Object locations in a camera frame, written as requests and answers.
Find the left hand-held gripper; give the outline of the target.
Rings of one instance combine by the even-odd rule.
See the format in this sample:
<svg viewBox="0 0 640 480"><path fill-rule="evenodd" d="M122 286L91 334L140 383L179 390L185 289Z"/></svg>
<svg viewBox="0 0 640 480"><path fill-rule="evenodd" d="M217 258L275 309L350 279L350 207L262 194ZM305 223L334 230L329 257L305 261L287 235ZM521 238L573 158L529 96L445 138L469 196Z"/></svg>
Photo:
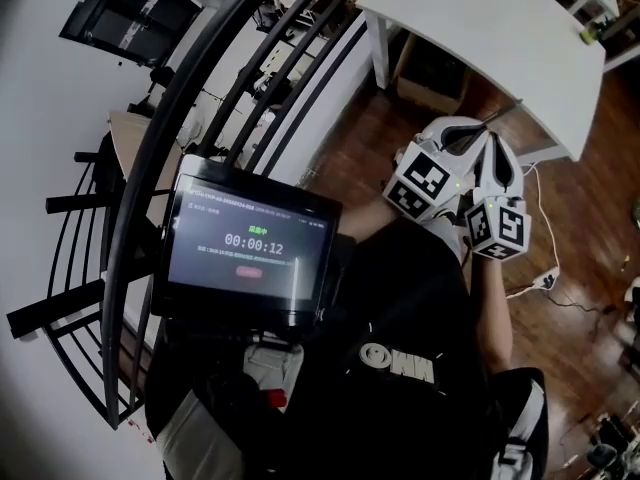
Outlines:
<svg viewBox="0 0 640 480"><path fill-rule="evenodd" d="M488 138L475 118L440 117L414 135L394 157L383 197L404 216L424 222L470 187L472 165Z"/></svg>

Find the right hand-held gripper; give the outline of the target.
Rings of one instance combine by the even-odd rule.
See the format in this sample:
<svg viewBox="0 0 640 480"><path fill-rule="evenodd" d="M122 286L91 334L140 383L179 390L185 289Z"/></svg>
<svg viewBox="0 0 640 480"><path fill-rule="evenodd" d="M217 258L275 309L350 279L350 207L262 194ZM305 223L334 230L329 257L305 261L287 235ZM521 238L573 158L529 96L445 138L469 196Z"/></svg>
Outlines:
<svg viewBox="0 0 640 480"><path fill-rule="evenodd" d="M504 262L528 251L531 216L522 193L523 171L516 155L499 135L490 135L473 205L465 212L473 253Z"/></svg>

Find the person's right forearm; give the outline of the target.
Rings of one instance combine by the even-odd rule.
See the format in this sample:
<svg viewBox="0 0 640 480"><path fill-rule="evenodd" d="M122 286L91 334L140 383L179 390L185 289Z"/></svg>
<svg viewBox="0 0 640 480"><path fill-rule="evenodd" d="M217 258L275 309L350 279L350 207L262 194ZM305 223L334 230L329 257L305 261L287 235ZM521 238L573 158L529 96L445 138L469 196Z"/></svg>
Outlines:
<svg viewBox="0 0 640 480"><path fill-rule="evenodd" d="M499 261L473 255L471 297L478 310L478 344L489 372L497 374L509 370L513 327Z"/></svg>

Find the person's left forearm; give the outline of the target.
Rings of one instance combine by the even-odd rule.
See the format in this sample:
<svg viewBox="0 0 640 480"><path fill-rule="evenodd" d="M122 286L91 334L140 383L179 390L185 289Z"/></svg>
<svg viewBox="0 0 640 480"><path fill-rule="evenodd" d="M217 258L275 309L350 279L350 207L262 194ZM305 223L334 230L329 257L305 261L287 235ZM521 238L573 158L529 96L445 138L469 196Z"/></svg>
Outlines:
<svg viewBox="0 0 640 480"><path fill-rule="evenodd" d="M340 217L338 233L360 243L400 216L398 210L386 199L376 197L364 205L344 211Z"/></svg>

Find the brown cardboard box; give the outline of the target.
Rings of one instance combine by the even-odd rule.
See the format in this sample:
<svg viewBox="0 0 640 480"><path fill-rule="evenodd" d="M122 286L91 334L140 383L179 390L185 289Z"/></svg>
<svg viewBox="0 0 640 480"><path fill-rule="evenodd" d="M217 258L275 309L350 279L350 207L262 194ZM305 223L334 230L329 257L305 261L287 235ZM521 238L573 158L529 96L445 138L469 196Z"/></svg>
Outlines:
<svg viewBox="0 0 640 480"><path fill-rule="evenodd" d="M410 33L392 76L397 95L444 115L460 108L471 69L438 46Z"/></svg>

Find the person's right leg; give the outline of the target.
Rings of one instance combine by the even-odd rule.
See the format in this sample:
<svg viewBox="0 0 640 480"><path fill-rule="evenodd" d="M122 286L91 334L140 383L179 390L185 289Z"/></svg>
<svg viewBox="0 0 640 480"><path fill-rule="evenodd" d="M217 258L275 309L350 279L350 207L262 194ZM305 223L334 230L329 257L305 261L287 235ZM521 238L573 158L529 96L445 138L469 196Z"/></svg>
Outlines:
<svg viewBox="0 0 640 480"><path fill-rule="evenodd" d="M456 225L456 219L456 214L453 211L440 210L426 221L423 227L438 237L452 251L458 263L462 264L462 228Z"/></svg>

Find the white power strip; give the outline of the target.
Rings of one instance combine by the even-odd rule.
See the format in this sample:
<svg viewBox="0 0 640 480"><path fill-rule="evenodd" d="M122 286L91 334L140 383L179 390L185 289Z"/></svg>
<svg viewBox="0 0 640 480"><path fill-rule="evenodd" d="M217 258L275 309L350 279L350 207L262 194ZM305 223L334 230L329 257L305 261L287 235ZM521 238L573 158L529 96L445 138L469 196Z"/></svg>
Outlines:
<svg viewBox="0 0 640 480"><path fill-rule="evenodd" d="M550 270L544 272L543 274L537 276L533 280L532 287L538 290L549 291L554 287L559 275L560 269L558 266L555 266Z"/></svg>

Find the person's black shirt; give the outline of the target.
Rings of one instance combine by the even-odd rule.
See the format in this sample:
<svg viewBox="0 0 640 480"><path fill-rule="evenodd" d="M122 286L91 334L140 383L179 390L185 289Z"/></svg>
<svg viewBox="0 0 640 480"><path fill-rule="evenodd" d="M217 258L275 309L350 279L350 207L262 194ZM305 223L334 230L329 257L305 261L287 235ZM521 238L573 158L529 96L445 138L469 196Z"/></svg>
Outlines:
<svg viewBox="0 0 640 480"><path fill-rule="evenodd" d="M159 346L146 420L166 480L542 480L543 374L490 373L477 321L452 251L395 221L306 343Z"/></svg>

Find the black chest-mounted monitor screen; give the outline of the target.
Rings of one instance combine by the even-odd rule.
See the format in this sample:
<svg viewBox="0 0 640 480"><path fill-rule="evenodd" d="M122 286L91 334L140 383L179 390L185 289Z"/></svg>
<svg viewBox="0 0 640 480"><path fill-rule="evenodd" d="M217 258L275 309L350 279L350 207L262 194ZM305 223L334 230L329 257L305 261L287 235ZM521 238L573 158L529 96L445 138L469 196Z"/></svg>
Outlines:
<svg viewBox="0 0 640 480"><path fill-rule="evenodd" d="M341 213L335 200L184 156L164 219L152 314L240 331L313 326Z"/></svg>

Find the black metal railing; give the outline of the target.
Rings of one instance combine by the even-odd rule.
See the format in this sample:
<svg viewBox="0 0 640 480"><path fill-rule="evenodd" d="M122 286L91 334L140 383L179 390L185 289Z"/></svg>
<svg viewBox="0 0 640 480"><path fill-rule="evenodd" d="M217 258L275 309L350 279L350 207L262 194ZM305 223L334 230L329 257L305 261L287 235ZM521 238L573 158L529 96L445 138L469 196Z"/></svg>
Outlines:
<svg viewBox="0 0 640 480"><path fill-rule="evenodd" d="M265 1L228 0L222 5L221 16L204 27L153 115L132 117L133 123L143 124L145 129L132 143L131 165L124 164L124 151L117 145L115 135L109 134L98 152L75 154L75 160L84 165L76 191L46 202L48 213L64 217L57 245L74 258L90 255L90 249L79 248L78 242L91 240L95 214L103 212L101 274L79 284L66 283L62 290L49 287L44 299L8 314L9 328L16 339L43 331L77 388L112 428L117 428L145 401L142 358L151 350L143 339L144 326L126 323L124 310L129 285L152 275L160 265L162 228L151 221L147 210L153 199L171 195L184 155L176 141L178 127L203 90L206 77L238 36L241 20L257 13ZM312 1L298 0L240 70L196 148L199 155L213 155L233 106L259 65ZM365 35L363 13L350 7L349 0L332 0L276 70L230 145L226 165L239 159L251 130L285 77L332 20L339 21L338 28L285 97L246 164L248 170L275 168L342 63Z"/></svg>

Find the light wooden desk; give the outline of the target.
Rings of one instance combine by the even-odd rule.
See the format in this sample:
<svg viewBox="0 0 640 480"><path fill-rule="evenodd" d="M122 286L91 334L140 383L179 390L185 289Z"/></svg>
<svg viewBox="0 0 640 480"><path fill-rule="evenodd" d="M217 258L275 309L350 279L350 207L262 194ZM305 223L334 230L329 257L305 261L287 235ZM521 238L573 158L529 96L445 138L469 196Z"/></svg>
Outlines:
<svg viewBox="0 0 640 480"><path fill-rule="evenodd" d="M109 129L115 154L125 180L129 178L150 122L149 118L130 112L110 111L108 114ZM180 156L180 148L176 143L173 143L155 190L169 190L172 187Z"/></svg>

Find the black double door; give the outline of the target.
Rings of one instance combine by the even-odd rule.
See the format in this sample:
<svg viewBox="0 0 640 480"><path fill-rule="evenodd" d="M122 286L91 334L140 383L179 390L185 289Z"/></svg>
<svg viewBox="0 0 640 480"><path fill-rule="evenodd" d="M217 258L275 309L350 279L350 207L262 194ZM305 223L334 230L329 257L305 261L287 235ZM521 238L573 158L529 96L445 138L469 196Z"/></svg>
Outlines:
<svg viewBox="0 0 640 480"><path fill-rule="evenodd" d="M192 0L78 0L59 36L156 68L200 12Z"/></svg>

